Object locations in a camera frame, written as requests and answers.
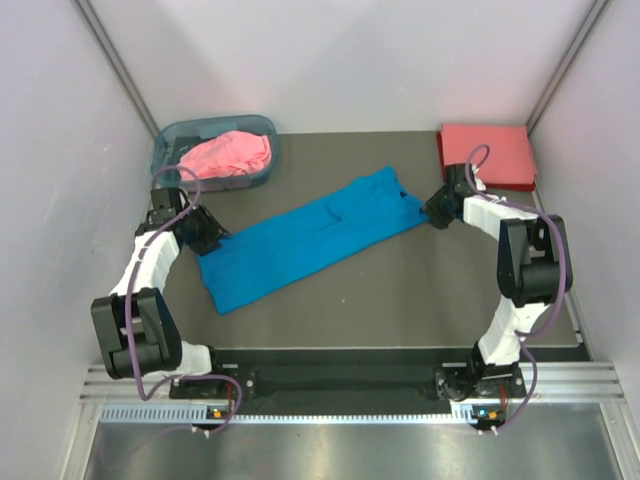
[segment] gray mat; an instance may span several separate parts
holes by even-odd
[[[263,186],[203,196],[230,231],[327,195],[392,165],[413,195],[441,185],[435,133],[284,135]],[[532,203],[530,194],[508,193]],[[500,293],[497,243],[455,222],[421,225],[228,315],[217,314],[194,254],[184,249],[165,290],[185,340],[221,348],[470,346],[489,327]],[[532,345],[576,345],[568,312]]]

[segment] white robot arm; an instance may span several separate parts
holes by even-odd
[[[556,301],[559,252],[545,221],[534,213],[502,204],[499,197],[477,195],[466,181],[464,168],[446,168],[445,185],[423,210],[436,228],[445,229],[458,219],[498,241],[496,277],[502,296],[489,329],[471,351],[464,378],[477,389],[481,383],[508,382],[518,371],[518,333],[531,332],[536,320]],[[562,240],[568,291],[573,278],[564,222],[554,215],[548,220],[555,224]]]
[[[205,255],[218,248],[219,239],[228,232],[204,207],[196,206],[170,230],[157,234],[149,243],[157,230],[188,206],[186,195],[178,188],[152,190],[151,201],[146,221],[136,231],[135,250],[122,279],[108,296],[94,300],[91,305],[91,317],[107,373],[114,379],[133,377],[124,305],[129,281],[138,263],[131,312],[141,374],[145,378],[162,378],[211,373],[215,367],[215,352],[206,345],[182,341],[162,293],[171,265],[183,245],[196,254]]]

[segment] translucent blue bin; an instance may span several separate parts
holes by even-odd
[[[232,130],[253,133],[254,135],[267,135],[271,145],[271,162],[264,170],[257,173],[233,177],[203,178],[200,180],[202,191],[235,190],[262,185],[267,181],[280,158],[280,143],[276,127],[271,120],[262,115],[205,118],[169,125],[156,137],[151,173],[155,175],[162,167],[177,165],[180,163],[182,155],[196,145]],[[188,192],[196,191],[196,182],[183,181],[178,171],[161,174],[158,183],[163,187],[181,187]]]

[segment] cable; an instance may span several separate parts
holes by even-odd
[[[138,253],[138,259],[136,260],[136,263],[133,265],[133,268],[131,270],[131,276],[129,277],[129,282],[127,284],[127,293],[125,295],[125,301],[124,301],[124,321],[125,321],[125,330],[127,332],[127,344],[129,346],[129,353],[131,355],[131,365],[133,368],[133,376],[135,378],[136,381],[136,387],[138,389],[138,395],[140,396],[140,399],[143,402],[147,402],[149,401],[153,395],[158,391],[158,389],[160,387],[162,387],[163,385],[165,385],[166,383],[169,383],[173,380],[191,380],[191,381],[202,381],[202,380],[223,380],[231,385],[233,385],[233,387],[236,389],[237,392],[237,399],[234,405],[234,408],[232,410],[229,411],[229,414],[227,415],[227,417],[225,418],[225,420],[214,430],[211,430],[211,433],[218,433],[222,430],[224,430],[229,423],[231,422],[231,420],[233,419],[233,417],[236,415],[238,409],[240,408],[240,405],[242,404],[242,387],[240,386],[240,384],[238,383],[238,381],[230,376],[227,375],[214,375],[214,374],[209,374],[209,375],[170,375],[168,377],[163,378],[162,380],[160,380],[158,383],[156,383],[153,387],[151,387],[151,390],[149,390],[149,393],[146,393],[144,391],[144,384],[142,381],[142,372],[140,370],[140,361],[138,359],[138,353],[136,351],[136,341],[135,341],[135,335],[133,333],[133,318],[132,318],[132,300],[133,300],[133,289],[135,287],[135,283],[136,283],[136,278],[138,276],[138,272],[140,270],[140,266],[142,265],[142,261],[144,260],[144,255],[147,252],[147,249],[149,248],[149,246],[160,236],[160,234],[168,231],[173,225],[175,225],[177,222],[179,222],[180,220],[182,220],[184,217],[186,217],[192,210],[194,210],[196,208],[196,205],[198,203],[198,201],[200,200],[200,193],[201,193],[201,184],[200,184],[200,179],[198,178],[198,176],[195,174],[195,172],[193,172],[191,169],[187,168],[187,167],[183,167],[182,165],[170,165],[170,166],[166,166],[161,168],[160,170],[158,170],[156,172],[156,174],[153,176],[153,180],[151,181],[151,187],[153,188],[156,184],[156,181],[158,179],[158,177],[163,174],[164,172],[167,172],[169,170],[182,170],[184,172],[187,172],[189,175],[191,175],[195,182],[196,182],[196,193],[193,197],[193,201],[187,205],[187,207],[182,210],[182,212],[180,212],[178,215],[176,215],[174,218],[172,218],[171,220],[169,220],[167,223],[165,223],[164,225],[162,225],[158,230],[156,230],[153,235],[151,235],[147,241],[144,243],[143,247],[140,249],[140,252]],[[187,426],[187,425],[179,425],[179,426],[174,426],[174,427],[169,427],[167,429],[161,430],[159,433],[157,433],[156,435],[153,435],[152,437],[148,438],[147,440],[145,440],[144,442],[142,442],[140,445],[136,446],[134,449],[132,449],[129,453],[127,453],[127,455],[125,456],[124,459],[120,460],[119,462],[113,464],[113,465],[107,465],[107,462],[105,460],[105,454],[104,454],[104,442],[103,444],[100,446],[100,459],[102,461],[103,466],[108,469],[108,470],[115,470],[120,468],[122,465],[124,465],[124,463],[126,463],[133,455],[135,455],[136,453],[138,453],[140,450],[142,450],[144,447],[146,447],[147,445],[149,445],[150,443],[154,442],[155,440],[157,440],[160,437],[163,437],[164,435],[174,432],[174,431],[178,431],[178,430],[192,430],[193,427],[192,426]]]
[[[471,189],[473,190],[473,192],[476,195],[479,195],[480,197],[484,198],[485,200],[495,201],[495,199],[491,198],[486,193],[481,192],[480,190],[478,190],[478,188],[476,187],[475,182],[472,181],[472,179],[471,179],[471,162],[473,160],[473,157],[476,155],[476,153],[478,153],[482,149],[485,150],[485,155],[482,158],[482,160],[480,160],[480,162],[478,162],[477,168],[480,168],[484,164],[484,162],[486,162],[488,160],[489,154],[491,153],[491,148],[489,147],[489,145],[487,145],[486,143],[477,145],[473,150],[471,150],[471,153],[467,157],[467,161],[465,162],[464,174],[465,174],[465,178],[467,180],[467,183],[471,186]],[[533,356],[531,351],[529,351],[529,349],[524,344],[524,342],[529,337],[536,337],[538,335],[543,335],[551,327],[553,327],[553,325],[556,323],[556,321],[558,319],[558,316],[560,314],[560,309],[562,308],[562,302],[564,300],[564,292],[565,292],[565,288],[566,288],[566,285],[567,285],[567,258],[566,258],[566,252],[564,251],[564,244],[562,242],[562,236],[560,235],[560,232],[558,231],[558,227],[556,227],[556,224],[553,222],[553,220],[551,220],[551,218],[549,218],[549,216],[546,213],[544,213],[543,211],[541,211],[541,210],[539,210],[539,209],[537,209],[535,207],[531,207],[529,205],[522,205],[522,204],[515,203],[515,202],[509,202],[507,200],[502,200],[502,199],[500,199],[499,202],[502,203],[503,205],[507,206],[507,207],[516,208],[516,209],[522,210],[524,212],[533,213],[533,214],[537,215],[538,217],[540,217],[549,226],[549,230],[551,231],[551,234],[553,235],[553,239],[554,239],[554,241],[556,243],[556,247],[558,249],[558,264],[559,264],[559,269],[560,269],[560,275],[559,275],[560,279],[558,280],[558,292],[556,294],[556,301],[555,301],[555,303],[553,305],[553,308],[551,309],[551,314],[549,316],[549,319],[542,325],[542,327],[540,327],[538,330],[535,330],[533,332],[525,333],[525,332],[520,332],[518,330],[516,330],[516,332],[515,332],[515,334],[518,336],[518,341],[520,342],[520,349],[522,350],[522,353],[524,353],[524,355],[531,362],[531,368],[533,370],[533,379],[531,380],[531,386],[529,387],[529,391],[527,392],[527,394],[525,395],[524,399],[522,400],[522,403],[518,406],[516,411],[513,412],[513,415],[511,415],[500,427],[496,428],[496,430],[495,430],[496,434],[498,432],[503,431],[507,426],[512,424],[522,414],[522,412],[524,411],[524,409],[528,405],[529,401],[533,397],[533,393],[534,393],[534,391],[536,389],[536,385],[538,384],[538,363],[536,362],[535,357]]]
[[[509,396],[507,394],[507,388],[504,385],[500,385],[500,408],[506,412],[509,406]]]

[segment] folded red cloth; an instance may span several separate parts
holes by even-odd
[[[524,126],[444,124],[438,134],[443,174],[444,167],[466,162],[471,150],[482,143],[489,145],[491,154],[477,177],[488,187],[535,189],[538,171]],[[480,160],[482,154],[478,153],[473,163]]]

